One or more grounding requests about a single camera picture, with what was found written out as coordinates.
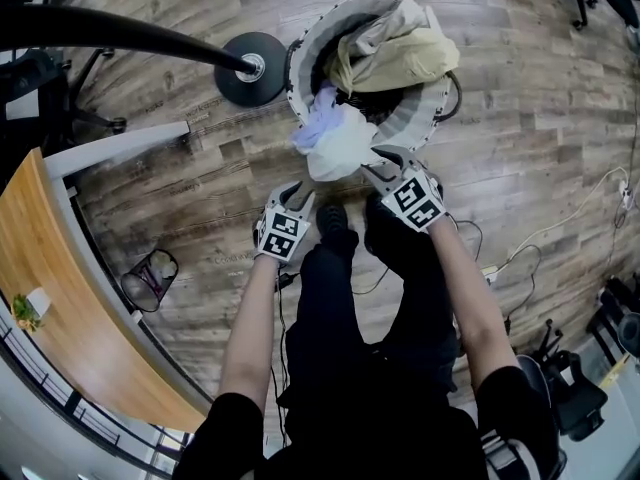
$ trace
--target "black lamp base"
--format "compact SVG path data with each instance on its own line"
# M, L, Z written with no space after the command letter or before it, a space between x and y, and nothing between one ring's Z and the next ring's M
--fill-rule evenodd
M287 51L275 37L262 32L248 32L233 38L224 49L231 55L260 66L255 75L216 66L216 85L230 102L242 107L259 107L284 89Z

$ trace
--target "purple cloth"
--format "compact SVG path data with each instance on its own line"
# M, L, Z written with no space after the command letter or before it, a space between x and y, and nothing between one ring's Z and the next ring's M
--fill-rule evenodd
M342 124L344 109L336 105L336 92L333 85L323 85L311 105L309 122L291 134L290 140L300 152L313 149L322 135Z

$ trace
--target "laundry basket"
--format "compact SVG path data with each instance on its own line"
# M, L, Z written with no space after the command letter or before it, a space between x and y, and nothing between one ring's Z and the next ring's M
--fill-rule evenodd
M337 48L339 39L393 9L401 1L342 0L291 44L285 72L287 98L302 124L307 123L309 108L319 88L318 70L322 70L328 53ZM437 20L434 21L430 26L439 28ZM457 89L458 100L453 110L445 115L444 107L452 82ZM379 131L373 138L374 146L393 144L416 151L429 140L438 123L452 117L460 108L462 93L451 72L436 82L399 91L401 94L393 103L395 108L382 122L376 123Z

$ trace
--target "white wall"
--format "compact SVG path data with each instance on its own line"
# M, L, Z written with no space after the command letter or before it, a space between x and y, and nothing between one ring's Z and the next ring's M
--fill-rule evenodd
M43 480L137 480L140 470L109 455L43 404L0 360L0 464L12 479L27 466Z
M616 359L622 357L611 348ZM611 365L591 338L576 350L582 371L592 382L599 383ZM560 447L567 454L567 466L560 480L615 480L640 447L640 375L633 361L628 361L618 380L605 389L609 400L602 408L604 423L584 441L576 443L560 437ZM475 402L458 407L478 423Z

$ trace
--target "floor lamp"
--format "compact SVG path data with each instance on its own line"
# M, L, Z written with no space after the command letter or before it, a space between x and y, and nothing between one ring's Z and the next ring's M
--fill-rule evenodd
M286 50L262 32L241 34L224 48L103 11L54 5L0 5L0 51L32 47L117 48L205 62L232 103L257 107L284 88Z

